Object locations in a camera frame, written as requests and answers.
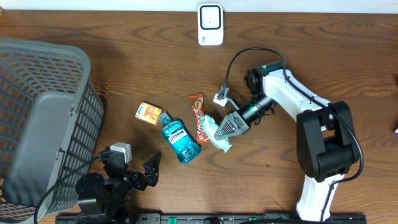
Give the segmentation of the grey plastic basket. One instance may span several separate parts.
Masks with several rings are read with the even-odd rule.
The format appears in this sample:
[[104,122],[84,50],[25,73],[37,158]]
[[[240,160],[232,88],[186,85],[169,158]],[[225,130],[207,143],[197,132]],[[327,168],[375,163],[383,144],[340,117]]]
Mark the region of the grey plastic basket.
[[78,200],[104,117],[78,47],[1,39],[1,222],[32,223]]

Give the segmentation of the white barcode scanner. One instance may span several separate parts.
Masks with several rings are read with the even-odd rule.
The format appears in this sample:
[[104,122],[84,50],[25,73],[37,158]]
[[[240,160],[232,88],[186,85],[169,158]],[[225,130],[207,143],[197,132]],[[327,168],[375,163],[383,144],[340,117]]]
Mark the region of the white barcode scanner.
[[224,40],[223,7],[218,3],[198,6],[198,43],[201,46],[221,45]]

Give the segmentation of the teal white pack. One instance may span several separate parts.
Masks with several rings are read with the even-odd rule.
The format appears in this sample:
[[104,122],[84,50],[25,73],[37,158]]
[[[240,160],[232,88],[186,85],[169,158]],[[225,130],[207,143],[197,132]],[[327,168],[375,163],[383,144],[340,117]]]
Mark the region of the teal white pack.
[[228,138],[218,138],[219,126],[216,124],[215,120],[206,114],[200,118],[200,121],[205,134],[208,136],[214,147],[222,150],[224,153],[227,153],[227,151],[232,147],[232,144],[229,142]]

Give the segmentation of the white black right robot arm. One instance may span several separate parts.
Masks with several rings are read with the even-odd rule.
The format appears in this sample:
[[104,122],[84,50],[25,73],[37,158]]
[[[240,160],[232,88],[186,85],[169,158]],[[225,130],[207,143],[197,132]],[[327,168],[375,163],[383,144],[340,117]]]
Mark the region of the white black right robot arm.
[[281,62],[250,68],[244,82],[253,98],[228,113],[213,137],[224,140],[248,131],[268,111],[281,106],[297,124],[297,159],[305,173],[296,204],[305,221],[330,222],[330,205],[351,166],[364,162],[352,114],[343,102],[331,103],[298,82]]

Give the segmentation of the blue Listerine mouthwash bottle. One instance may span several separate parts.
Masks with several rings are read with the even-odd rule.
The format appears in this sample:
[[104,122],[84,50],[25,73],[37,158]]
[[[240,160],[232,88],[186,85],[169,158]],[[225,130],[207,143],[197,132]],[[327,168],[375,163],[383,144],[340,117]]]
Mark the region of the blue Listerine mouthwash bottle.
[[201,153],[200,145],[180,120],[172,119],[166,111],[159,116],[159,119],[163,125],[162,136],[182,164],[188,164]]

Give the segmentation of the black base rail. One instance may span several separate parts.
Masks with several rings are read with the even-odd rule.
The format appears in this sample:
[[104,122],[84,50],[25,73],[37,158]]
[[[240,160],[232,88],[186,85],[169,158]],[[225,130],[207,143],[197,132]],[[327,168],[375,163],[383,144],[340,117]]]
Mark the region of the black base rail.
[[161,215],[140,213],[123,218],[104,220],[100,215],[58,215],[56,224],[76,223],[132,223],[132,224],[241,224],[241,223],[305,223],[298,215],[285,212],[267,212],[262,215]]

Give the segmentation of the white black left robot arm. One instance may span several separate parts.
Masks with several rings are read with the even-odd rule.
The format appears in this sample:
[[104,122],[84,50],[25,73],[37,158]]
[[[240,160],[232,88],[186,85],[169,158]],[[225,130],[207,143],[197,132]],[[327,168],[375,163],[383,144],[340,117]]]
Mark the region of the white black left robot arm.
[[85,174],[76,183],[80,214],[75,223],[136,223],[136,216],[124,204],[128,193],[144,191],[159,181],[162,153],[155,153],[143,165],[144,173],[127,169],[124,153],[106,149],[98,154],[108,178],[97,172]]

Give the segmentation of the red brown chocolate bar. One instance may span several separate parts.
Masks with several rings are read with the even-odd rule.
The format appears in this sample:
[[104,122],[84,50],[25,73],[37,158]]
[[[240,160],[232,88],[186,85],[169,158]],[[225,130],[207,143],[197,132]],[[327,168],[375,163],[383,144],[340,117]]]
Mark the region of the red brown chocolate bar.
[[201,123],[201,118],[205,115],[204,94],[190,95],[189,100],[197,121],[197,142],[202,145],[210,140]]

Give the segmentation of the orange Kleenex tissue pack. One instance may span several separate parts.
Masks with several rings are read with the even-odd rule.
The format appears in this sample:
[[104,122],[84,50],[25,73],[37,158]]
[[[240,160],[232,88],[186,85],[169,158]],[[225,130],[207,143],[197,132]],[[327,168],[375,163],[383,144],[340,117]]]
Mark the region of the orange Kleenex tissue pack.
[[141,121],[156,126],[161,113],[162,108],[142,102],[136,111],[135,117]]

